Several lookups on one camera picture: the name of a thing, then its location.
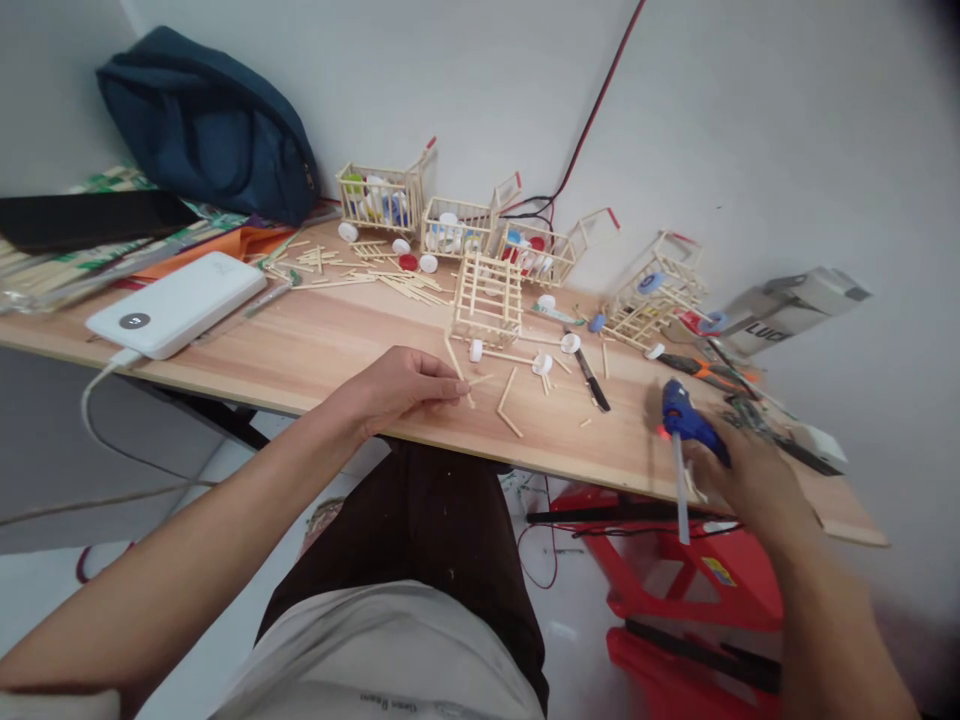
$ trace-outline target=person's left hand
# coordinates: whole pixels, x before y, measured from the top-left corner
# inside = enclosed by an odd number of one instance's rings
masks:
[[[419,408],[457,405],[470,385],[433,355],[395,345],[330,397],[359,413],[363,432],[372,437]]]

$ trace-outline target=backpack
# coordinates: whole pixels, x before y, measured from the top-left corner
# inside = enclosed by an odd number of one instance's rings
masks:
[[[97,70],[107,109],[157,187],[298,226],[319,195],[303,123],[264,78],[158,27]]]

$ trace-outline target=white floor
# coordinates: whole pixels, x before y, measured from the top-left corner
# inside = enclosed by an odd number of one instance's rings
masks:
[[[290,422],[260,413],[254,425],[274,437]],[[386,453],[382,441],[367,443],[317,503],[348,494]],[[250,457],[248,450],[224,443],[204,469],[202,479],[222,480]],[[523,515],[546,507],[544,481],[542,476],[512,473],[503,478],[502,484],[519,535],[525,527]],[[550,490],[556,495],[563,485],[554,480]],[[313,507],[304,512],[247,588],[160,686],[138,718],[199,720],[217,707],[227,680],[253,645],[270,594],[293,565],[312,512]],[[88,565],[105,565],[123,547],[97,548]],[[606,632],[620,624],[605,602],[607,581],[581,541],[558,532],[557,548],[559,566],[554,586],[541,590],[527,579],[547,649],[544,672],[551,688],[549,716],[552,720],[640,717],[633,709],[635,690],[607,657]],[[62,549],[0,556],[0,655],[76,591],[79,585],[74,568],[79,552]],[[521,558],[537,581],[547,584],[554,562],[550,530],[535,528],[528,532]]]

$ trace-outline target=charging cable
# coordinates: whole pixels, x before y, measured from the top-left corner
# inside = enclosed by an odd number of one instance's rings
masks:
[[[105,500],[86,500],[83,502],[70,503],[69,505],[54,505],[53,507],[42,508],[40,510],[31,510],[29,512],[22,513],[21,515],[14,515],[9,518],[0,518],[0,527],[6,525],[13,525],[14,523],[25,522],[27,520],[34,520],[39,517],[45,517],[47,515],[58,515],[60,513],[73,512],[74,510],[87,510],[90,508],[104,507],[107,505],[120,505],[125,502],[132,502],[133,500],[142,500],[144,498],[156,497],[157,495],[164,495],[169,492],[176,492],[178,490],[187,490],[191,487],[216,487],[218,483],[207,482],[206,480],[194,480],[187,477],[186,475],[181,475],[180,473],[173,472],[167,468],[160,467],[149,460],[144,460],[139,458],[136,455],[131,455],[125,450],[118,448],[116,445],[111,444],[106,438],[104,438],[93,424],[93,418],[90,415],[90,397],[93,394],[94,388],[97,387],[101,382],[103,382],[108,376],[112,375],[114,372],[120,369],[128,368],[133,363],[137,362],[143,355],[138,353],[136,350],[130,350],[125,348],[110,358],[107,366],[103,371],[97,375],[93,380],[90,381],[90,384],[83,391],[83,395],[80,398],[80,416],[83,420],[83,426],[87,429],[87,432],[90,433],[90,437],[103,448],[106,448],[112,453],[119,455],[120,457],[126,458],[127,460],[133,460],[136,463],[141,465],[146,465],[149,468],[154,470],[159,470],[162,473],[167,475],[172,475],[175,478],[183,480],[181,483],[176,485],[168,485],[166,487],[157,488],[155,490],[144,490],[143,492],[129,493],[127,495],[119,495],[113,498],[107,498]]]

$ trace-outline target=dark pants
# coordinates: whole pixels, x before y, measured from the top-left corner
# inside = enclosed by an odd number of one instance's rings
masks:
[[[277,586],[257,640],[283,613],[314,595],[418,580],[493,629],[546,715],[543,637],[496,475],[502,469],[469,455],[395,444]]]

